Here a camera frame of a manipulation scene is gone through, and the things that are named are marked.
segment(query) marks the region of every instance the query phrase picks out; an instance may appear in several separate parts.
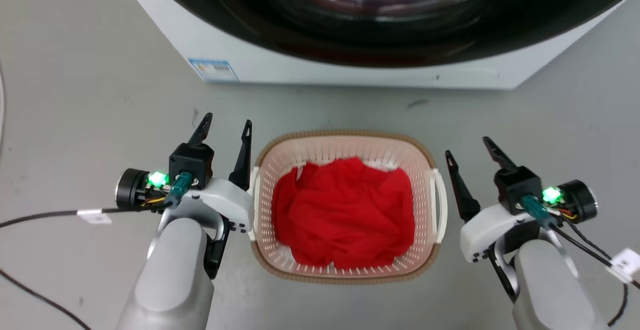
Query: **laundry basket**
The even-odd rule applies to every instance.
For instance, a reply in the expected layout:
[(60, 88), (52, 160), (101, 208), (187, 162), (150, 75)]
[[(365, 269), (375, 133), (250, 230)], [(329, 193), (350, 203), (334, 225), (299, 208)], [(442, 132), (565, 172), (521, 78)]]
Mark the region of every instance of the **laundry basket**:
[[(307, 162), (331, 163), (359, 157), (380, 170), (403, 169), (411, 180), (415, 238), (407, 252), (388, 266), (337, 269), (297, 263), (279, 244), (272, 224), (272, 195), (278, 180)], [(430, 153), (408, 136), (366, 131), (311, 131), (281, 136), (258, 156), (251, 175), (254, 200), (251, 247), (270, 273), (288, 280), (325, 284), (378, 284), (413, 279), (435, 261), (447, 223), (444, 182)]]

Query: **gray floor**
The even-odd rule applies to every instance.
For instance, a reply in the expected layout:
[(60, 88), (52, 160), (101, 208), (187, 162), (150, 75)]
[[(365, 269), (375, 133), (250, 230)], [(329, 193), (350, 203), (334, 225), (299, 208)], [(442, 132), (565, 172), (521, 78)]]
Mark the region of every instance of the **gray floor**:
[[(545, 184), (587, 182), (601, 211), (582, 225), (585, 233), (611, 252), (640, 249), (640, 0), (630, 0), (512, 92), (204, 84), (136, 0), (0, 0), (0, 63), (7, 91), (2, 219), (112, 205), (124, 169), (166, 169), (192, 120), (211, 111), (208, 143), (220, 176), (233, 167), (247, 118), (254, 123), (254, 157), (286, 132), (375, 129), (414, 136), (440, 166), (444, 151), (452, 150), (482, 205), (497, 197), (496, 165), (481, 139), (488, 135)], [(410, 106), (417, 100), (420, 106)], [(491, 266), (462, 259), (455, 210), (434, 267), (412, 282), (384, 286), (276, 279), (254, 260), (248, 239), (235, 234), (215, 281), (209, 327), (514, 328)], [(0, 266), (93, 328), (114, 328), (158, 217), (113, 220), (96, 227), (75, 218), (7, 227), (0, 231)], [(609, 318), (622, 285), (598, 262), (571, 253)], [(638, 327), (638, 300), (632, 289), (617, 328)], [(0, 318), (7, 329), (75, 328), (4, 280)]]

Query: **black cable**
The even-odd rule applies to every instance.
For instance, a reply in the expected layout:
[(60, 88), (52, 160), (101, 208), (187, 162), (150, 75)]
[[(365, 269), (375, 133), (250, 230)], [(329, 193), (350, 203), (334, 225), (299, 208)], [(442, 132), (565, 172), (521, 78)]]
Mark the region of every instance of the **black cable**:
[(611, 256), (605, 252), (605, 250), (602, 250), (601, 248), (599, 248), (598, 246), (596, 246), (596, 244), (594, 244), (593, 242), (589, 241), (589, 239), (587, 239), (587, 237), (585, 235), (583, 235), (583, 233), (578, 230), (578, 226), (574, 225), (573, 222), (571, 222), (570, 220), (567, 220), (566, 218), (564, 218), (564, 216), (562, 216), (562, 220), (564, 222), (567, 223), (567, 225), (569, 225), (569, 227), (571, 227), (571, 230), (573, 230), (578, 236), (580, 236), (580, 238), (589, 246), (591, 246), (592, 248), (594, 248), (594, 250), (598, 251), (599, 253), (603, 254), (604, 257), (606, 257), (606, 259), (611, 260)]
[[(566, 222), (569, 227), (571, 227), (572, 230), (574, 230), (574, 232), (580, 236), (580, 238), (587, 243), (589, 246), (591, 246), (592, 248), (594, 248), (595, 250), (597, 250), (599, 253), (601, 253), (602, 255), (604, 255), (606, 257), (606, 262), (604, 262), (602, 258), (598, 258), (596, 257), (597, 254), (595, 254), (594, 252), (592, 252), (589, 248), (586, 248), (585, 246), (583, 246), (583, 244), (575, 241), (571, 236), (565, 234), (564, 232), (562, 232), (562, 230), (558, 229), (557, 227), (553, 226), (553, 230), (560, 236), (562, 236), (563, 238), (567, 239), (567, 241), (569, 241), (570, 243), (578, 246), (578, 248), (580, 248), (580, 250), (586, 251), (589, 255), (596, 257), (596, 259), (598, 259), (600, 262), (603, 262), (606, 266), (611, 266), (611, 262), (609, 262), (608, 260), (611, 260), (611, 256), (606, 253), (605, 250), (602, 250), (601, 248), (599, 248), (597, 245), (595, 245), (593, 242), (591, 242), (589, 239), (587, 239), (587, 237), (585, 235), (583, 235), (583, 233), (578, 230), (578, 227), (576, 225), (574, 225), (571, 221), (563, 218), (562, 219), (564, 222)], [(607, 326), (612, 327), (615, 323), (617, 323), (618, 320), (620, 320), (620, 318), (624, 315), (627, 307), (627, 302), (629, 300), (629, 285), (628, 284), (622, 284), (622, 303), (620, 304), (620, 307), (618, 308), (617, 313), (615, 314), (615, 316), (613, 316), (613, 318), (606, 323)]]
[[(153, 205), (153, 206), (146, 207), (146, 208), (144, 208), (144, 210), (161, 209), (161, 208), (169, 207), (170, 205), (171, 205), (170, 203), (169, 204), (158, 204), (158, 205)], [(31, 215), (28, 215), (28, 216), (14, 218), (13, 220), (2, 222), (2, 223), (0, 223), (0, 229), (3, 228), (3, 227), (9, 226), (9, 225), (13, 225), (14, 223), (20, 223), (20, 222), (29, 221), (29, 220), (36, 220), (36, 219), (39, 219), (39, 218), (48, 218), (48, 217), (57, 217), (57, 216), (76, 216), (78, 214), (78, 211), (80, 211), (80, 210), (53, 211), (53, 212), (49, 212), (49, 213), (31, 214)], [(122, 213), (122, 212), (131, 212), (131, 210), (121, 210), (121, 209), (118, 209), (116, 207), (110, 208), (110, 209), (102, 209), (102, 213)], [(69, 316), (69, 318), (71, 318), (73, 321), (77, 322), (78, 325), (82, 326), (82, 328), (84, 328), (86, 330), (91, 330), (91, 328), (86, 323), (84, 323), (84, 321), (80, 320), (77, 316), (72, 314), (69, 310), (67, 310), (66, 308), (62, 307), (61, 305), (58, 305), (57, 303), (53, 302), (52, 300), (49, 300), (45, 296), (42, 296), (41, 294), (37, 293), (36, 291), (33, 291), (29, 287), (21, 284), (18, 280), (14, 279), (11, 275), (6, 273), (2, 269), (0, 269), (0, 276), (2, 276), (5, 279), (9, 280), (9, 282), (11, 282), (12, 284), (16, 285), (17, 287), (19, 287), (20, 289), (22, 289), (26, 293), (30, 294), (31, 296), (34, 296), (38, 300), (41, 300), (42, 302), (45, 302), (48, 305), (51, 305), (52, 307), (56, 308), (58, 311), (61, 311), (66, 316)]]
[(51, 305), (52, 307), (55, 307), (58, 311), (62, 312), (66, 316), (69, 316), (71, 319), (73, 319), (73, 321), (77, 322), (78, 325), (82, 326), (82, 328), (84, 328), (85, 330), (91, 330), (91, 327), (89, 327), (89, 325), (87, 325), (84, 321), (80, 320), (77, 316), (72, 314), (69, 310), (67, 310), (66, 308), (62, 307), (61, 305), (58, 305), (57, 303), (53, 302), (52, 300), (49, 300), (45, 296), (42, 296), (41, 294), (37, 293), (36, 291), (33, 291), (29, 287), (26, 287), (25, 285), (20, 283), (18, 280), (14, 279), (11, 275), (6, 273), (1, 268), (0, 268), (0, 276), (4, 277), (9, 282), (11, 282), (12, 284), (16, 285), (17, 287), (19, 287), (20, 289), (22, 289), (23, 291), (25, 291), (29, 295), (37, 298), (38, 300), (40, 300), (42, 302), (47, 303), (48, 305)]
[[(148, 206), (148, 207), (142, 207), (140, 209), (140, 211), (142, 211), (142, 210), (163, 209), (165, 207), (169, 207), (170, 205), (171, 205), (171, 203), (169, 203), (169, 204), (158, 204), (158, 205), (153, 205), (153, 206)], [(50, 213), (30, 214), (28, 216), (14, 218), (13, 220), (0, 222), (0, 229), (5, 227), (5, 226), (13, 225), (14, 223), (20, 223), (20, 222), (29, 221), (29, 220), (36, 220), (36, 219), (39, 219), (39, 218), (48, 218), (48, 217), (57, 217), (57, 216), (76, 216), (78, 214), (78, 211), (82, 211), (82, 210), (53, 211), (53, 212), (50, 212)], [(122, 210), (122, 209), (118, 209), (117, 207), (113, 207), (113, 208), (109, 208), (109, 209), (102, 209), (102, 213), (129, 213), (129, 212), (134, 212), (134, 211), (133, 210)]]
[(555, 225), (551, 225), (550, 227), (551, 227), (551, 229), (553, 231), (555, 231), (555, 233), (557, 233), (558, 235), (562, 236), (563, 238), (565, 238), (570, 243), (574, 244), (574, 246), (576, 246), (577, 248), (580, 248), (580, 250), (585, 251), (587, 254), (589, 254), (594, 259), (598, 260), (599, 262), (602, 262), (607, 267), (611, 266), (611, 262), (609, 262), (607, 259), (605, 259), (604, 257), (596, 254), (593, 250), (591, 250), (590, 248), (587, 248), (586, 246), (584, 246), (583, 244), (579, 243), (578, 241), (575, 241), (574, 238), (572, 238), (571, 236), (565, 234), (562, 230), (558, 229), (558, 227), (556, 227)]
[(78, 211), (54, 211), (50, 213), (42, 213), (42, 214), (30, 214), (29, 216), (23, 216), (19, 218), (14, 218), (13, 220), (5, 221), (0, 223), (0, 228), (13, 225), (14, 223), (19, 223), (23, 221), (36, 220), (38, 218), (46, 218), (46, 217), (55, 217), (55, 216), (73, 216), (76, 215)]
[(620, 303), (620, 308), (618, 309), (616, 315), (613, 316), (613, 318), (608, 323), (606, 323), (607, 326), (609, 327), (612, 327), (613, 325), (615, 325), (615, 323), (617, 323), (618, 320), (620, 320), (622, 315), (625, 314), (624, 310), (626, 309), (627, 302), (629, 300), (629, 285), (623, 284), (622, 290), (624, 291), (622, 293), (622, 303)]

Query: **gray robot arm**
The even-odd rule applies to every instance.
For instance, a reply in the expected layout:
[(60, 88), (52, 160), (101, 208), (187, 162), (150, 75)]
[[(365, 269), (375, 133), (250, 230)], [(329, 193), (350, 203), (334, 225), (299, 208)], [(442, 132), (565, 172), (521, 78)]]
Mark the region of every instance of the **gray robot arm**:
[[(540, 178), (528, 168), (516, 166), (489, 138), (484, 138), (484, 143), (501, 167), (494, 177), (500, 203), (482, 210), (464, 184), (457, 162), (446, 152), (455, 200), (466, 222), (460, 233), (465, 259), (491, 262), (513, 302), (512, 314), (519, 330), (608, 328), (578, 281), (574, 262), (550, 230), (559, 225), (557, 220), (546, 207), (536, 212), (525, 211), (522, 205), (525, 197), (543, 200)], [(582, 182), (574, 180), (559, 188), (566, 197), (562, 208), (570, 210), (572, 221), (595, 217), (597, 204)], [(507, 261), (505, 255), (510, 253), (515, 255)]]
[[(188, 191), (178, 206), (166, 209), (118, 329), (206, 328), (212, 280), (230, 227), (250, 230), (252, 213), (252, 196), (224, 179), (211, 179), (205, 189)], [(215, 235), (208, 237), (202, 227)]]
[[(169, 175), (128, 169), (116, 187), (119, 208), (162, 213), (146, 264), (119, 319), (121, 330), (206, 328), (212, 280), (229, 233), (252, 230), (254, 201), (247, 193), (252, 183), (252, 124), (245, 123), (243, 144), (229, 180), (216, 179), (211, 171), (214, 152), (202, 143), (212, 117), (206, 114), (189, 142), (171, 154)], [(209, 236), (203, 227), (215, 234)]]
[(166, 226), (131, 290), (118, 330), (207, 327), (213, 283), (202, 265), (206, 237), (190, 218)]
[(519, 294), (513, 303), (518, 330), (602, 330), (608, 328), (567, 265), (551, 243), (535, 239), (515, 255)]

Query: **white label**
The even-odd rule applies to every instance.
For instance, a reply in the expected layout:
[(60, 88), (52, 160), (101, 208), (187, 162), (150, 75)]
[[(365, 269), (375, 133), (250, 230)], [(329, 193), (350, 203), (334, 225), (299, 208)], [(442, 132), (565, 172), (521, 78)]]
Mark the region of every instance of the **white label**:
[(611, 260), (611, 267), (608, 270), (628, 284), (633, 281), (634, 273), (640, 270), (640, 255), (626, 248)]
[(238, 82), (238, 77), (227, 61), (189, 59), (199, 76), (208, 82)]
[(87, 221), (88, 223), (106, 224), (112, 222), (112, 219), (109, 217), (109, 215), (103, 213), (102, 209), (79, 210), (77, 213), (80, 218), (82, 218), (84, 221)]

